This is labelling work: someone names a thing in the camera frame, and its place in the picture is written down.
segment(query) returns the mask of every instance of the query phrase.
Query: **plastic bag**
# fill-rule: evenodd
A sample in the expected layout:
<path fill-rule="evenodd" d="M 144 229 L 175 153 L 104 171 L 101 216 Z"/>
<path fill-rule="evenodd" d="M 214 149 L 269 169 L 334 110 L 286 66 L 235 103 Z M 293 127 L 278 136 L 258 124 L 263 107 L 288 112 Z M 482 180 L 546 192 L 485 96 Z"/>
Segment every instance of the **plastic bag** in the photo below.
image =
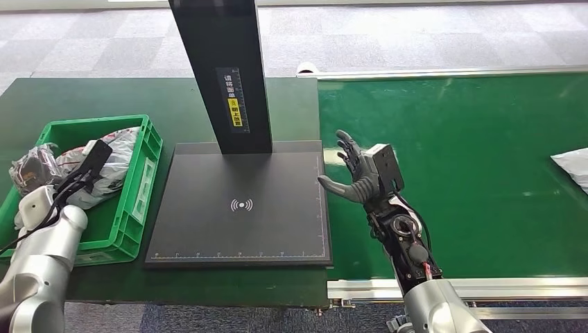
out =
<path fill-rule="evenodd" d="M 81 189 L 67 199 L 67 203 L 76 205 L 83 210 L 88 210 L 95 205 L 116 195 L 123 188 L 132 151 L 137 141 L 139 127 L 126 128 L 105 135 L 101 138 L 110 148 L 110 154 L 106 164 L 100 171 L 98 180 L 94 182 L 92 192 Z M 63 153 L 57 157 L 57 164 L 65 175 L 70 174 L 85 158 L 94 140 L 84 147 L 78 147 Z"/>
<path fill-rule="evenodd" d="M 63 173 L 51 151 L 55 147 L 57 145 L 52 143 L 33 147 L 20 160 L 12 162 L 8 173 L 21 196 L 31 193 L 38 187 L 61 182 Z"/>
<path fill-rule="evenodd" d="M 554 155 L 551 159 L 569 173 L 571 179 L 588 194 L 588 148 Z"/>

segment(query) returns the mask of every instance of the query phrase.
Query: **green storage bin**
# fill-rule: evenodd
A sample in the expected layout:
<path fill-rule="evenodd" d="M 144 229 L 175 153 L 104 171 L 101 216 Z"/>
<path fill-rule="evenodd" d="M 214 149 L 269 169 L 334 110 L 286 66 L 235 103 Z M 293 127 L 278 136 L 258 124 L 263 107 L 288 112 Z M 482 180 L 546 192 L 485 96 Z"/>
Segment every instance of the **green storage bin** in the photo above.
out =
<path fill-rule="evenodd" d="M 61 154 L 115 130 L 137 126 L 141 130 L 122 191 L 86 211 L 88 228 L 82 234 L 76 266 L 130 262 L 137 257 L 163 141 L 146 115 L 52 121 L 37 140 L 37 145 L 57 144 Z M 0 207 L 0 244 L 17 238 L 14 217 L 19 201 L 20 195 L 12 187 Z M 10 259 L 12 252 L 6 251 L 0 259 Z"/>

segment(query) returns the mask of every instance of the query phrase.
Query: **green workbench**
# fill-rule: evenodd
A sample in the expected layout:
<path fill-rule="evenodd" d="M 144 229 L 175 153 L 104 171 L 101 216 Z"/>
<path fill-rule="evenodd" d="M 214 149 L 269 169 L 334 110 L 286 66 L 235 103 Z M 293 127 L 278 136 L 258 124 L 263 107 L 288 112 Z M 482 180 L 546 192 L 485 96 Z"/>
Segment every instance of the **green workbench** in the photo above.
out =
<path fill-rule="evenodd" d="M 273 138 L 318 139 L 316 79 L 268 79 Z M 127 264 L 73 270 L 70 300 L 199 305 L 326 307 L 323 268 L 251 270 L 143 269 L 173 147 L 215 141 L 196 81 L 190 78 L 18 79 L 0 96 L 0 192 L 8 193 L 11 160 L 22 156 L 44 125 L 58 119 L 147 114 L 164 140 L 138 258 Z"/>
<path fill-rule="evenodd" d="M 314 79 L 267 80 L 274 139 L 313 139 Z M 587 277 L 588 196 L 549 158 L 588 146 L 588 74 L 492 74 L 318 82 L 327 173 L 348 181 L 334 131 L 390 142 L 402 192 L 429 228 L 448 278 Z M 285 114 L 281 105 L 298 105 Z M 193 79 L 19 79 L 0 97 L 0 170 L 56 119 L 148 114 L 164 139 L 142 251 L 176 142 L 213 141 Z M 8 177 L 0 178 L 7 192 Z M 328 280 L 393 278 L 360 205 L 328 197 L 332 269 L 145 271 L 76 268 L 72 300 L 325 307 Z"/>

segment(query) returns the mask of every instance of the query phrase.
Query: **silver robotic arm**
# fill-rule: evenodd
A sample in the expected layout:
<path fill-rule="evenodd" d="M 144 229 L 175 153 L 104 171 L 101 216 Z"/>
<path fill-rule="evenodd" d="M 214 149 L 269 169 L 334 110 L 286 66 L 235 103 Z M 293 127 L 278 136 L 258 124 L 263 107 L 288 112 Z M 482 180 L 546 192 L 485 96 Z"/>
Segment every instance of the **silver robotic arm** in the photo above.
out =
<path fill-rule="evenodd" d="M 49 213 L 54 194 L 53 186 L 43 186 L 21 200 L 19 213 L 25 228 L 20 235 L 33 230 Z M 55 224 L 17 244 L 0 282 L 2 332 L 63 332 L 65 291 L 86 226 L 84 211 L 66 205 Z"/>
<path fill-rule="evenodd" d="M 19 237 L 10 267 L 0 282 L 0 333 L 58 333 L 64 331 L 64 301 L 78 244 L 87 226 L 86 213 L 66 199 L 91 187 L 112 149 L 98 140 L 84 162 L 59 185 L 27 194 L 17 219 Z"/>
<path fill-rule="evenodd" d="M 371 235 L 386 250 L 402 290 L 406 316 L 397 318 L 397 333 L 481 333 L 490 330 L 469 310 L 448 280 L 443 280 L 431 254 L 429 231 L 422 217 L 400 196 L 404 181 L 389 144 L 362 151 L 346 132 L 338 130 L 339 153 L 352 184 L 318 181 L 327 190 L 363 204 Z M 422 240 L 426 233 L 426 243 Z"/>

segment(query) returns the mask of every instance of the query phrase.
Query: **white plastic bag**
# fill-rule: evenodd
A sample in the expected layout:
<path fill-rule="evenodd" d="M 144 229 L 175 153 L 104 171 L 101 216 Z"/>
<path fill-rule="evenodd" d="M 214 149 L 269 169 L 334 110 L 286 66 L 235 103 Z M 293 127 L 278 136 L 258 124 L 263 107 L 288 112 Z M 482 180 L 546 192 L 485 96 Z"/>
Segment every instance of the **white plastic bag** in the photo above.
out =
<path fill-rule="evenodd" d="M 554 155 L 551 159 L 569 173 L 571 179 L 588 194 L 588 148 Z"/>
<path fill-rule="evenodd" d="M 100 176 L 94 183 L 92 192 L 88 193 L 86 189 L 81 189 L 70 196 L 67 203 L 76 205 L 83 210 L 88 210 L 113 197 L 118 190 L 123 188 L 139 129 L 139 127 L 126 128 L 101 138 L 112 148 L 112 154 L 110 154 L 106 164 L 100 171 Z M 74 148 L 57 157 L 57 165 L 62 169 L 63 174 L 70 174 L 86 158 L 84 153 L 88 153 L 90 149 L 85 148 Z"/>

